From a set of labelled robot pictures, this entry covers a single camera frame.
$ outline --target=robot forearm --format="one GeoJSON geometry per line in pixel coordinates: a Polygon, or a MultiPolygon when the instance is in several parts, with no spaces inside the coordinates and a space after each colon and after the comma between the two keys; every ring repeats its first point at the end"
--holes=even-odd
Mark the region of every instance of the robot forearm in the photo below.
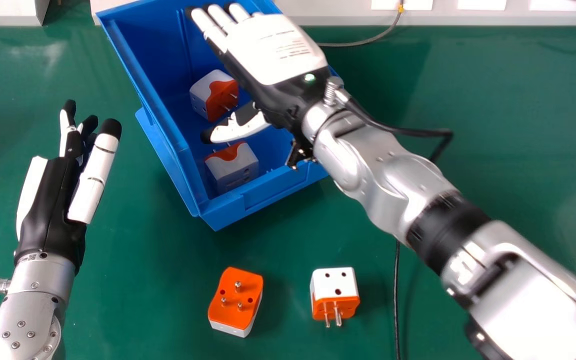
{"type": "MultiPolygon", "coordinates": [[[[340,95],[340,102],[350,98],[340,95]]],[[[432,162],[353,112],[322,101],[302,130],[336,186],[415,251],[470,313],[466,333],[485,358],[576,359],[576,277],[569,271],[464,199],[432,162]]]]}

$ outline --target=robotic arm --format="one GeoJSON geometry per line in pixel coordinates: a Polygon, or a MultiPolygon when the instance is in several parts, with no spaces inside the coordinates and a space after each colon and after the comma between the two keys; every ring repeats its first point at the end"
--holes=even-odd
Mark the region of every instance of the robotic arm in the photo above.
{"type": "Polygon", "coordinates": [[[240,4],[186,15],[266,122],[231,119],[214,133],[244,137],[268,124],[290,131],[286,164],[320,162],[375,226],[413,250],[469,312],[466,335],[485,359],[576,359],[576,277],[403,148],[331,76],[302,29],[240,4]]]}
{"type": "Polygon", "coordinates": [[[0,278],[0,360],[58,358],[62,327],[85,251],[86,226],[101,199],[122,127],[94,115],[75,126],[68,100],[59,114],[59,157],[32,158],[16,214],[11,280],[0,278]]]}

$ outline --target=green surface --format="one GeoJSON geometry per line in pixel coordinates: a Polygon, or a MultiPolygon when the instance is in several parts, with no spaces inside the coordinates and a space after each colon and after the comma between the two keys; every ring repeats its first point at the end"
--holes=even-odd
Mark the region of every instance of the green surface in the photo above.
{"type": "MultiPolygon", "coordinates": [[[[220,231],[188,214],[135,121],[140,102],[86,4],[66,1],[37,29],[0,29],[0,277],[12,274],[15,216],[30,158],[57,155],[58,110],[77,101],[123,122],[118,157],[77,276],[64,337],[71,360],[393,358],[394,239],[329,179],[220,231]],[[353,266],[361,306],[343,328],[311,319],[318,267],[353,266]],[[206,312],[228,266],[262,274],[250,337],[206,312]]],[[[313,29],[321,41],[375,29],[313,29]]],[[[378,119],[452,128],[439,161],[473,202],[576,273],[576,28],[414,27],[327,51],[378,119]]],[[[429,153],[426,141],[404,141],[429,153]]],[[[403,250],[405,358],[474,360],[466,314],[403,250]]]]}

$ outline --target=blue plastic container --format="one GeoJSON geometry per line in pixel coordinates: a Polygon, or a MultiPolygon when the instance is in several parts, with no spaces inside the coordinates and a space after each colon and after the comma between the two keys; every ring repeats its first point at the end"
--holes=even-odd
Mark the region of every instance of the blue plastic container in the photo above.
{"type": "MultiPolygon", "coordinates": [[[[226,0],[211,0],[223,5],[226,0]]],[[[279,13],[271,0],[238,1],[250,13],[279,13]]],[[[272,127],[246,139],[259,160],[260,176],[218,195],[208,182],[204,158],[226,145],[205,145],[211,126],[190,105],[190,86],[214,69],[226,71],[201,32],[185,15],[197,0],[142,0],[98,13],[143,108],[135,116],[192,216],[220,230],[328,174],[316,163],[299,171],[284,165],[292,135],[272,127]]],[[[240,89],[239,104],[250,100],[240,89]]]]}

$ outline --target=orange and white plug adapter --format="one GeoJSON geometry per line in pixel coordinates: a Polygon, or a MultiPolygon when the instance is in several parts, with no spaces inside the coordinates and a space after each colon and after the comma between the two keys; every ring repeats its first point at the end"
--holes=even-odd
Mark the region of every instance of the orange and white plug adapter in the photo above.
{"type": "Polygon", "coordinates": [[[227,268],[208,307],[210,326],[236,337],[247,337],[255,322],[263,289],[261,275],[227,268]]]}
{"type": "Polygon", "coordinates": [[[312,318],[326,322],[326,328],[330,328],[330,319],[341,326],[341,319],[353,317],[359,306],[355,269],[325,268],[313,271],[310,304],[312,318]]]}
{"type": "Polygon", "coordinates": [[[239,104],[240,89],[232,76],[210,71],[190,87],[190,104],[197,114],[214,123],[239,104]]]}

